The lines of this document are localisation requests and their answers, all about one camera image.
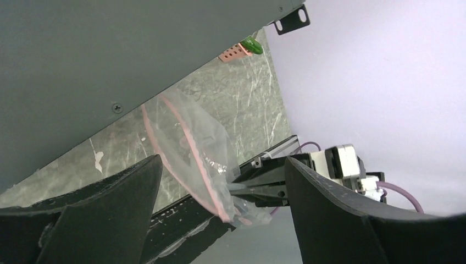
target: gray marble countertop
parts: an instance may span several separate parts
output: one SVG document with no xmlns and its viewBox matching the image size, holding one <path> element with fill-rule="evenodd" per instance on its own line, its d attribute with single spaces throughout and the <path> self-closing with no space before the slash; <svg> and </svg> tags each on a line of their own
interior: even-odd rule
<svg viewBox="0 0 466 264">
<path fill-rule="evenodd" d="M 257 40 L 264 47 L 263 55 L 228 63 L 215 58 L 169 88 L 190 96 L 225 127 L 239 163 L 290 135 L 263 30 Z M 1 194 L 0 208 L 26 207 L 74 191 L 152 154 L 137 108 Z M 165 169 L 154 211 L 186 194 Z"/>
</svg>

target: white wall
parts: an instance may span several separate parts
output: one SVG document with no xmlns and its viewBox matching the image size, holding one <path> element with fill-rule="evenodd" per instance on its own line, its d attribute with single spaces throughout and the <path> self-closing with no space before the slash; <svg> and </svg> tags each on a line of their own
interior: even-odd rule
<svg viewBox="0 0 466 264">
<path fill-rule="evenodd" d="M 292 131 L 323 147 L 354 144 L 369 171 L 427 213 L 466 211 L 466 1 L 306 6 L 311 26 L 267 28 Z"/>
</svg>

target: gray metal panel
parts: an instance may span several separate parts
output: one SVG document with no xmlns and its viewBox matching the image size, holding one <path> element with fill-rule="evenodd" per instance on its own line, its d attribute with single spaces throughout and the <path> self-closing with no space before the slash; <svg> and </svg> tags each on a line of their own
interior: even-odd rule
<svg viewBox="0 0 466 264">
<path fill-rule="evenodd" d="M 0 193 L 293 4 L 1 1 Z"/>
</svg>

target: black plastic piece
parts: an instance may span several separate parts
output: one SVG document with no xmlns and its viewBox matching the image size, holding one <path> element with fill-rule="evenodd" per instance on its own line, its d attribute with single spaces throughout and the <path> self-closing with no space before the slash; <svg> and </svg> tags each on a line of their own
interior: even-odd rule
<svg viewBox="0 0 466 264">
<path fill-rule="evenodd" d="M 75 192 L 0 210 L 0 263 L 138 263 L 162 162 L 151 156 Z"/>
<path fill-rule="evenodd" d="M 327 168 L 331 179 L 343 179 L 343 172 L 338 154 L 337 147 L 327 148 L 325 150 L 325 159 L 327 160 Z"/>
<path fill-rule="evenodd" d="M 466 214 L 435 217 L 355 193 L 288 158 L 286 187 L 308 263 L 464 263 Z"/>
<path fill-rule="evenodd" d="M 306 18 L 305 21 L 302 21 L 299 17 L 300 10 L 302 10 L 301 12 L 304 13 L 304 16 Z M 275 29 L 277 30 L 278 35 L 283 35 L 288 32 L 310 25 L 309 15 L 307 14 L 306 6 L 304 4 L 278 21 L 281 24 L 281 30 L 277 26 L 277 21 L 274 22 Z"/>
<path fill-rule="evenodd" d="M 272 152 L 277 146 L 282 146 L 285 142 L 289 141 L 290 138 L 291 137 L 283 140 L 264 152 Z M 259 154 L 241 164 L 241 174 L 243 175 L 250 171 L 253 168 L 252 162 L 261 155 L 262 154 Z M 162 225 L 155 224 L 159 220 L 163 222 Z M 186 238 L 185 242 L 172 254 L 158 258 L 159 254 L 163 252 L 168 245 L 182 239 L 187 233 L 206 221 L 209 221 L 209 224 L 204 230 Z M 152 263 L 152 261 L 156 259 L 156 264 L 189 264 L 208 249 L 217 239 L 228 232 L 228 230 L 233 231 L 235 227 L 228 223 L 223 223 L 218 217 L 214 217 L 188 195 L 184 199 L 160 210 L 152 216 L 151 227 L 147 232 L 140 263 Z"/>
<path fill-rule="evenodd" d="M 291 157 L 313 168 L 309 154 Z M 259 168 L 250 167 L 234 180 L 245 185 L 245 189 L 230 191 L 231 195 L 254 202 L 257 207 L 287 206 L 288 196 L 285 185 L 286 157 L 262 160 Z"/>
</svg>

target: purple cable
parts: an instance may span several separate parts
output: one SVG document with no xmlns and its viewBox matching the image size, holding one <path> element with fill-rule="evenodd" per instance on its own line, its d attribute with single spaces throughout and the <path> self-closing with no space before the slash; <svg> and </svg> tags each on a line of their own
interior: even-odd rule
<svg viewBox="0 0 466 264">
<path fill-rule="evenodd" d="M 309 142 L 306 142 L 306 143 L 304 143 L 303 145 L 299 146 L 299 148 L 295 149 L 293 152 L 291 152 L 291 154 L 296 154 L 296 153 L 298 153 L 298 151 L 300 151 L 304 146 L 307 146 L 307 145 L 314 145 L 314 146 L 317 147 L 317 149 L 318 149 L 319 151 L 322 150 L 322 148 L 320 148 L 319 144 L 317 144 L 316 142 L 313 142 L 313 141 L 309 141 Z"/>
<path fill-rule="evenodd" d="M 377 187 L 383 188 L 383 189 L 389 189 L 389 190 L 395 191 L 395 192 L 403 195 L 404 197 L 406 197 L 414 205 L 414 208 L 416 209 L 416 211 L 418 211 L 419 213 L 424 213 L 424 210 L 422 209 L 422 206 L 418 202 L 418 200 L 416 200 L 416 198 L 414 198 L 413 195 L 411 195 L 409 192 L 405 191 L 403 188 L 401 188 L 401 187 L 399 187 L 399 186 L 397 186 L 395 184 L 386 183 L 384 181 L 377 181 Z"/>
</svg>

